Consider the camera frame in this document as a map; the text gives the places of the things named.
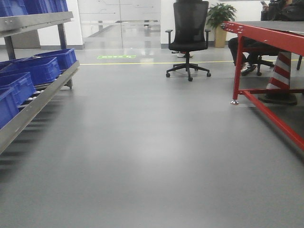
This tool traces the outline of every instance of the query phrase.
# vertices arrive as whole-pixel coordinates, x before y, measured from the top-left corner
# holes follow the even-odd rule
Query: glass door
[[[161,0],[78,0],[78,5],[86,49],[161,46]]]

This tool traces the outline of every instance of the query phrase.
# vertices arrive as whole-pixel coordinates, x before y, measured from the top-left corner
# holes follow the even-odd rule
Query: red table
[[[233,105],[237,105],[238,95],[247,97],[262,111],[279,129],[304,151],[304,139],[291,129],[283,120],[278,118],[268,107],[260,102],[253,94],[266,93],[304,93],[304,89],[239,89],[242,53],[249,51],[243,47],[244,37],[248,37],[271,46],[304,56],[304,22],[297,21],[249,21],[225,22],[224,30],[236,33],[238,36],[238,51],[233,87]]]

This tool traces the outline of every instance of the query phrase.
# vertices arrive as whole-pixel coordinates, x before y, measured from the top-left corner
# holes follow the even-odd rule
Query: metal rack
[[[63,23],[71,21],[72,12],[58,12],[48,14],[34,14],[0,18],[0,38],[5,39],[9,59],[15,59],[11,36],[19,33],[41,29],[53,25],[58,26],[61,49],[66,49],[67,42]],[[79,62],[75,62],[57,80],[49,85],[43,85],[44,91],[35,100],[25,106],[9,123],[0,129],[0,154],[52,99],[63,86],[72,89],[72,76],[76,73]]]

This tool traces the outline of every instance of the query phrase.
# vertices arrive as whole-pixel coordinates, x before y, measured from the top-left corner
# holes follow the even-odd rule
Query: chair backrest
[[[178,0],[173,4],[177,43],[205,42],[208,1]]]

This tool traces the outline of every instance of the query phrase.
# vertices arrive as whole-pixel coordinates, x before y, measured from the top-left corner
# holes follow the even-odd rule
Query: potted plant
[[[223,21],[235,21],[236,11],[233,6],[225,3],[217,3],[209,8],[207,24],[215,29],[214,46],[216,48],[223,48],[226,42],[227,32],[220,27],[221,23]]]

